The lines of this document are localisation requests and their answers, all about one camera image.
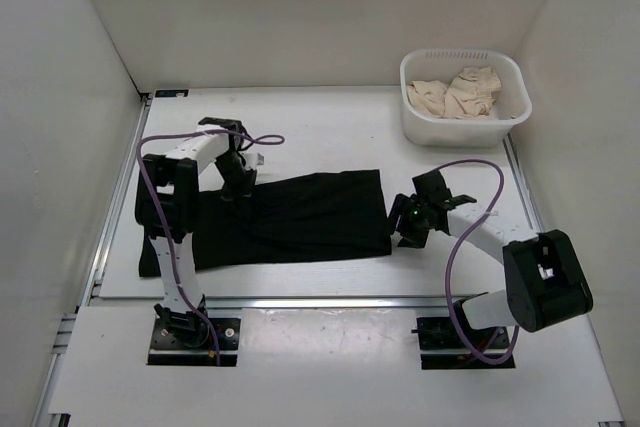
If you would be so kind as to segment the beige trousers in basket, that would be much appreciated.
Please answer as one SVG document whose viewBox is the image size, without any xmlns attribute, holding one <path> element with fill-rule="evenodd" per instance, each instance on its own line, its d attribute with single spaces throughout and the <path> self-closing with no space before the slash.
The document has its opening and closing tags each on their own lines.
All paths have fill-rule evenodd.
<svg viewBox="0 0 640 427">
<path fill-rule="evenodd" d="M 465 67 L 450 83 L 412 81 L 407 98 L 418 112 L 440 120 L 490 120 L 502 82 L 489 66 Z"/>
</svg>

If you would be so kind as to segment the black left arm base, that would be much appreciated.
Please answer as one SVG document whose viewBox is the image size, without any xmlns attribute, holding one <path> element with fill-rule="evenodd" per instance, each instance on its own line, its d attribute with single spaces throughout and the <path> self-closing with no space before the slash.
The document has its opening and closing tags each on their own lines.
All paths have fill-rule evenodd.
<svg viewBox="0 0 640 427">
<path fill-rule="evenodd" d="M 235 367 L 241 336 L 241 319 L 210 317 L 209 328 L 193 312 L 172 314 L 154 306 L 155 321 L 149 343 L 150 366 Z"/>
</svg>

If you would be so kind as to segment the black trousers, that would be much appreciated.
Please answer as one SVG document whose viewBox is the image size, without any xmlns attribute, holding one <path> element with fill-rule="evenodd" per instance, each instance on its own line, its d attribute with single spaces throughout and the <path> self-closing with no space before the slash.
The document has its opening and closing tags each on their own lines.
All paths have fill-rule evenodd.
<svg viewBox="0 0 640 427">
<path fill-rule="evenodd" d="M 203 191 L 192 238 L 195 268 L 309 263 L 392 251 L 377 170 L 313 173 L 260 184 L 225 201 Z"/>
</svg>

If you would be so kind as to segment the white plastic basket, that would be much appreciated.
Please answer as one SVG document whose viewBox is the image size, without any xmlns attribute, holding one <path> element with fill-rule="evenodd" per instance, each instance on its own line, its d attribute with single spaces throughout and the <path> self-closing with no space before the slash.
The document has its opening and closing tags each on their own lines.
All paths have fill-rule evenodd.
<svg viewBox="0 0 640 427">
<path fill-rule="evenodd" d="M 495 51 L 412 51 L 400 87 L 403 131 L 417 145 L 494 147 L 532 113 L 519 66 Z"/>
</svg>

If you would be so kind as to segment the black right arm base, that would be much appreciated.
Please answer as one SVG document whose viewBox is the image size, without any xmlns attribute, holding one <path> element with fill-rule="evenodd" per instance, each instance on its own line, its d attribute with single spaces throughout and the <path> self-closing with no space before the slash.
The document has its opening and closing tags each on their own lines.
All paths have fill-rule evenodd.
<svg viewBox="0 0 640 427">
<path fill-rule="evenodd" d="M 418 317 L 411 333 L 418 338 L 423 371 L 516 368 L 513 357 L 498 365 L 476 359 L 460 340 L 452 321 L 447 317 Z M 471 330 L 467 337 L 476 349 L 492 359 L 499 358 L 510 343 L 505 327 Z"/>
</svg>

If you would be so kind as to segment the aluminium frame rail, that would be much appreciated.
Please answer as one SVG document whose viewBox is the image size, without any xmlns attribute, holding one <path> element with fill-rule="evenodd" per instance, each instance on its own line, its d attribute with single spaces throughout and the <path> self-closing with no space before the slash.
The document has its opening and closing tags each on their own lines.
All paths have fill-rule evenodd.
<svg viewBox="0 0 640 427">
<path fill-rule="evenodd" d="M 69 424 L 69 414 L 50 414 L 48 412 L 51 396 L 57 382 L 63 357 L 71 340 L 77 314 L 83 307 L 91 304 L 94 297 L 94 290 L 102 284 L 104 270 L 135 163 L 135 146 L 144 132 L 153 98 L 153 92 L 142 93 L 140 95 L 140 108 L 128 140 L 125 156 L 116 177 L 108 210 L 99 231 L 99 237 L 92 247 L 89 263 L 84 269 L 84 283 L 81 285 L 80 292 L 75 297 L 75 302 L 72 305 L 73 309 L 64 313 L 58 323 L 46 375 L 37 398 L 30 426 L 67 426 Z"/>
</svg>

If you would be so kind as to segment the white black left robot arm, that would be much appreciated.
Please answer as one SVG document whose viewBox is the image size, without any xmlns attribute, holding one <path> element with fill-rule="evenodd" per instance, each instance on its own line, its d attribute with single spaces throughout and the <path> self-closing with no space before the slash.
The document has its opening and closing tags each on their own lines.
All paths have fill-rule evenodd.
<svg viewBox="0 0 640 427">
<path fill-rule="evenodd" d="M 221 199 L 247 214 L 262 163 L 259 154 L 246 152 L 251 144 L 241 121 L 205 117 L 192 133 L 147 136 L 136 146 L 134 217 L 151 244 L 164 284 L 164 299 L 155 311 L 164 328 L 189 348 L 219 349 L 192 252 L 199 177 L 213 164 L 223 180 Z"/>
</svg>

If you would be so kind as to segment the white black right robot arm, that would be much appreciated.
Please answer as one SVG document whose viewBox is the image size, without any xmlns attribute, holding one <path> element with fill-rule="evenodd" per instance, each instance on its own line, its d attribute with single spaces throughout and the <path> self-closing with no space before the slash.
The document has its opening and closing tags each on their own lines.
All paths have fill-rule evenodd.
<svg viewBox="0 0 640 427">
<path fill-rule="evenodd" d="M 452 303 L 449 334 L 455 343 L 470 347 L 489 328 L 533 333 L 592 311 L 593 295 L 566 233 L 537 232 L 506 221 L 469 195 L 453 195 L 436 170 L 415 177 L 413 184 L 414 194 L 395 197 L 388 230 L 400 235 L 401 247 L 425 247 L 432 231 L 456 240 L 445 268 L 447 293 L 456 252 L 464 243 L 503 268 L 504 289 Z"/>
</svg>

